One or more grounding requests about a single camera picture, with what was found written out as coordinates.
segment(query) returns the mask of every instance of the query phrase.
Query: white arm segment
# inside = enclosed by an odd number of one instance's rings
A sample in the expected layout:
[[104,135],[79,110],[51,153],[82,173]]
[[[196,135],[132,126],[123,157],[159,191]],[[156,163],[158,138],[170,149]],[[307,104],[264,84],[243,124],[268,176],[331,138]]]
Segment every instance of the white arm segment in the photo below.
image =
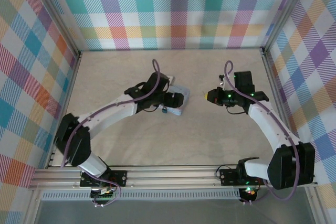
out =
[[[118,103],[122,101],[129,101],[132,99],[133,98],[131,96],[123,94],[118,99],[114,100],[109,104]],[[138,107],[137,104],[134,102],[111,107],[105,111],[102,111],[101,113],[93,117],[90,121],[84,123],[83,127],[89,128],[90,138],[93,139],[99,132],[115,124],[117,121],[120,121],[128,116],[136,114],[137,107]],[[82,122],[85,118],[92,115],[98,110],[92,111],[84,115],[80,115],[78,122]],[[82,164],[80,164],[78,167],[80,167],[81,169],[85,170],[86,172],[92,175],[95,175],[96,177],[100,177],[106,170],[106,164],[93,152],[91,152],[88,159],[84,161]]]
[[[261,101],[280,121],[283,127],[291,136],[295,145],[299,144],[299,139],[285,126],[283,121],[279,118],[277,113],[272,108],[270,102]],[[252,104],[248,110],[249,116],[258,124],[261,131],[264,133],[268,142],[270,143],[273,153],[282,145],[291,146],[279,125],[274,121],[270,114],[268,114],[261,106]],[[268,179],[267,169],[271,160],[252,159],[245,162],[245,170],[248,176]]]

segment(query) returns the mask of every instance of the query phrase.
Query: beige floor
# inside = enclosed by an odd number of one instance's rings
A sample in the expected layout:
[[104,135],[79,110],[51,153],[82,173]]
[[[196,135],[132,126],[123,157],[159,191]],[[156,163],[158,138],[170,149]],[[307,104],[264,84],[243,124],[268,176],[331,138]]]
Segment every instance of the beige floor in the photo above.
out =
[[[256,91],[263,90],[273,102],[257,49],[84,52],[68,113],[93,111],[146,81],[153,72],[152,58],[164,74],[175,76],[175,84],[190,88],[190,100],[181,116],[159,110],[140,112],[97,135],[91,141],[92,150],[107,164],[232,164],[272,154],[249,116],[230,115],[204,100],[204,94],[219,84],[218,75],[230,59],[235,71],[250,70]],[[57,153],[53,165],[60,162]]]

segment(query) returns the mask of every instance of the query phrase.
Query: metal vent grille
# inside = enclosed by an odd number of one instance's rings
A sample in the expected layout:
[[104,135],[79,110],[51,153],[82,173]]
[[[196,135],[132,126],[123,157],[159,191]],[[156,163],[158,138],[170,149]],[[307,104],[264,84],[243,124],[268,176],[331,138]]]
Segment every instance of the metal vent grille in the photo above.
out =
[[[196,200],[196,199],[238,199],[238,189],[180,189],[180,190],[123,190],[119,200]],[[90,191],[47,190],[42,200],[86,200]]]

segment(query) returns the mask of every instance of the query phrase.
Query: plaid wall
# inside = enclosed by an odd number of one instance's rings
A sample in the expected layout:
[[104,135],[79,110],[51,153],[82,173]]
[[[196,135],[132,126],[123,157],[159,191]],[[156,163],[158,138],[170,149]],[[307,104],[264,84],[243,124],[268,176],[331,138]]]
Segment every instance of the plaid wall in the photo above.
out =
[[287,0],[55,0],[83,50],[260,47]]
[[18,223],[75,57],[41,0],[0,0],[0,223]]
[[315,175],[336,223],[336,0],[299,0],[271,54],[290,124],[316,149]]

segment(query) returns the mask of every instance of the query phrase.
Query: plaid wallpaper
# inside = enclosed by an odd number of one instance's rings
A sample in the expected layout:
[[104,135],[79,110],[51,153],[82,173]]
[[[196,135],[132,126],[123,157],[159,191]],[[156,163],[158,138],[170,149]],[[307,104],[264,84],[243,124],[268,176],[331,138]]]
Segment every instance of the plaid wallpaper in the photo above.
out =
[[271,54],[290,124],[316,149],[315,175],[336,223],[336,0],[299,0]]
[[287,0],[54,1],[80,49],[127,50],[260,47]]
[[71,53],[41,0],[0,0],[0,223],[18,223],[72,76]]

